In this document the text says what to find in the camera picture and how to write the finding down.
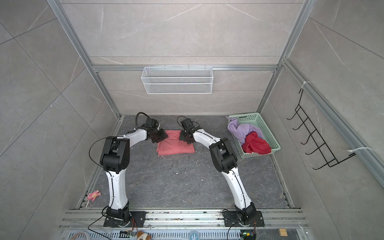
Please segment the pink t shirt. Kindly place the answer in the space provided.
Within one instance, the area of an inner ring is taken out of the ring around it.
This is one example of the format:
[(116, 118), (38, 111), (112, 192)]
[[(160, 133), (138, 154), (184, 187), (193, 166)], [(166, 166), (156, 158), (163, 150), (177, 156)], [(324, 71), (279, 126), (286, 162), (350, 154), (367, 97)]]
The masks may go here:
[(177, 155), (177, 154), (193, 154), (195, 148), (193, 144), (181, 141), (181, 130), (165, 130), (168, 137), (157, 143), (156, 152), (159, 156)]

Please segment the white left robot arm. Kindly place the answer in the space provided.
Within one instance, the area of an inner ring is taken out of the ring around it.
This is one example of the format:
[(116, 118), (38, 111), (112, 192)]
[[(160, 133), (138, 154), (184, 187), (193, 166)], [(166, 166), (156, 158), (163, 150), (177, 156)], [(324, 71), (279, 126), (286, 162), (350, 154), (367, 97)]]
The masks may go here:
[(110, 200), (106, 208), (107, 218), (128, 224), (132, 218), (126, 194), (126, 169), (130, 163), (130, 149), (146, 140), (159, 143), (168, 138), (163, 129), (136, 129), (122, 136), (109, 136), (105, 140), (100, 165), (109, 181)]

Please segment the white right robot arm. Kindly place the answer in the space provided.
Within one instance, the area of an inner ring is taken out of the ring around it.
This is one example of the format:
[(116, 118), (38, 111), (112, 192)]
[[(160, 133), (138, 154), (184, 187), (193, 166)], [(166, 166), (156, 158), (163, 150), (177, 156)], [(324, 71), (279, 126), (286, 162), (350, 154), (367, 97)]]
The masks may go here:
[(237, 218), (242, 225), (248, 225), (256, 216), (257, 209), (248, 196), (239, 175), (237, 156), (227, 138), (217, 138), (203, 129), (193, 133), (181, 131), (180, 140), (191, 143), (200, 143), (210, 150), (214, 167), (226, 179), (234, 198)]

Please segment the lilac t shirt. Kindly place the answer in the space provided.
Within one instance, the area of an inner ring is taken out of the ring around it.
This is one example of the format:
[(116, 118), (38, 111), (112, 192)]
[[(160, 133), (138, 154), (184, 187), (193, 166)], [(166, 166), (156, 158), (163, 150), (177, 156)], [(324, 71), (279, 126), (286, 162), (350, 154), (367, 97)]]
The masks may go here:
[(241, 145), (245, 143), (247, 135), (252, 132), (256, 132), (258, 137), (265, 139), (263, 132), (260, 128), (255, 127), (251, 124), (240, 124), (239, 120), (236, 118), (228, 118), (228, 130), (230, 133), (239, 141)]

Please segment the dark red t shirt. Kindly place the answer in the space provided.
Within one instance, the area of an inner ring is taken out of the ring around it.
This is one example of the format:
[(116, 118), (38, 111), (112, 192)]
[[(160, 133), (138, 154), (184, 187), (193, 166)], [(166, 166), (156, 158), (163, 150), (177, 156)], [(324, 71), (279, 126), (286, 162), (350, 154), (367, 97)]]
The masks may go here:
[(242, 149), (248, 154), (266, 155), (272, 152), (272, 148), (267, 141), (260, 138), (256, 132), (251, 132), (246, 136)]

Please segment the green plastic basket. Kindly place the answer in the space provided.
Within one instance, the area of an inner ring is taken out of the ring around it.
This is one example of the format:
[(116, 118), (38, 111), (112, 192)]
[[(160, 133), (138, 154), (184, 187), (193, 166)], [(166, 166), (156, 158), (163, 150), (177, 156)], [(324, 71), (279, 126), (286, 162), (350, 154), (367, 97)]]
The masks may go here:
[[(270, 131), (267, 124), (265, 123), (265, 121), (263, 120), (263, 118), (261, 117), (261, 115), (259, 113), (232, 115), (232, 116), (228, 116), (227, 119), (228, 118), (236, 118), (239, 120), (240, 124), (251, 124), (251, 125), (254, 125), (255, 127), (260, 128), (263, 132), (265, 140), (267, 141), (267, 143), (272, 148), (272, 152), (270, 154), (274, 154), (276, 151), (281, 149), (276, 138), (273, 136), (272, 132)], [(236, 144), (236, 147), (240, 153), (241, 158), (244, 159), (244, 158), (261, 156), (257, 153), (252, 153), (252, 154), (245, 153), (243, 151), (242, 145), (239, 143), (239, 141), (234, 136), (233, 136), (233, 138), (235, 140), (235, 144)]]

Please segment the small pink toy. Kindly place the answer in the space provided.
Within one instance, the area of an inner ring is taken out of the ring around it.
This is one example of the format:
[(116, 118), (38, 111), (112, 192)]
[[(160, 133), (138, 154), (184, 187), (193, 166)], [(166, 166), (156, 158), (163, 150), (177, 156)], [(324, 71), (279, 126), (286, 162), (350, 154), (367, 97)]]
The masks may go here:
[(101, 192), (99, 190), (96, 190), (92, 193), (89, 193), (87, 195), (87, 204), (86, 204), (86, 208), (88, 207), (89, 203), (90, 202), (94, 202), (96, 200), (97, 197), (101, 196)]

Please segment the brown white round object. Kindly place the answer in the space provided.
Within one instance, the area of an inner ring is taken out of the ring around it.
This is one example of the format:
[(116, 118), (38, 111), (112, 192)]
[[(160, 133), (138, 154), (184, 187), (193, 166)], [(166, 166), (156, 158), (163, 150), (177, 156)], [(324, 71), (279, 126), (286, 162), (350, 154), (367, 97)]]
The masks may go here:
[(143, 231), (138, 231), (137, 233), (137, 240), (151, 240), (152, 237), (150, 234), (145, 233)]

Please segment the green electronics board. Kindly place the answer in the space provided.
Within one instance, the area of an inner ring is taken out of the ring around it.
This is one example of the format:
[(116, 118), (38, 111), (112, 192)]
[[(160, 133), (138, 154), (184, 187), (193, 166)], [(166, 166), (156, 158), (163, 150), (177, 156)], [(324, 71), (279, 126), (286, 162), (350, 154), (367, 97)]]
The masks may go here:
[(240, 239), (241, 240), (255, 240), (256, 236), (257, 235), (254, 231), (243, 230), (240, 232)]

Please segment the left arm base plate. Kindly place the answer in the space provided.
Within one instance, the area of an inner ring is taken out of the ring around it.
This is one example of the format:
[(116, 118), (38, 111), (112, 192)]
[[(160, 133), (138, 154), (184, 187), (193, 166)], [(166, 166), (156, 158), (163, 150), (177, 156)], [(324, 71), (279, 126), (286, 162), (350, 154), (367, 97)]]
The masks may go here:
[(131, 216), (127, 222), (123, 220), (115, 219), (112, 217), (106, 217), (103, 227), (105, 228), (142, 228), (144, 226), (144, 222), (146, 219), (147, 212), (138, 211), (138, 212), (130, 212)]

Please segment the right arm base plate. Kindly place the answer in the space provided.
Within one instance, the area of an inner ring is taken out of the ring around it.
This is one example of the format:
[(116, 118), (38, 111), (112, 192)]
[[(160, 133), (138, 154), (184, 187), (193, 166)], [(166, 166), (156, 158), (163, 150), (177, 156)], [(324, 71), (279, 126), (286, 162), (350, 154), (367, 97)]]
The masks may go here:
[(265, 222), (262, 215), (262, 212), (256, 211), (255, 215), (253, 215), (249, 220), (246, 220), (245, 222), (241, 222), (238, 219), (237, 212), (236, 211), (228, 211), (223, 210), (222, 216), (224, 218), (225, 226), (226, 227), (264, 227)]

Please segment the aluminium rail frame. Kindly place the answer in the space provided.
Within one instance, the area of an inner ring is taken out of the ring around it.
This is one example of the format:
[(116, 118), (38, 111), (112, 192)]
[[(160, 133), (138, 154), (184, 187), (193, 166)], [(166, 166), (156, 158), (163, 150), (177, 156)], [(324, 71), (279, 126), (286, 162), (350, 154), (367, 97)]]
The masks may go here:
[[(140, 230), (186, 230), (186, 229), (226, 229), (221, 209), (198, 210), (133, 210), (132, 212), (145, 211), (146, 219)], [(232, 227), (238, 229), (299, 229), (309, 228), (307, 221), (300, 209), (261, 209), (264, 227)], [(86, 229), (90, 226), (95, 230), (117, 230), (118, 228), (103, 227), (105, 217), (100, 209), (68, 210), (60, 218), (59, 230)]]

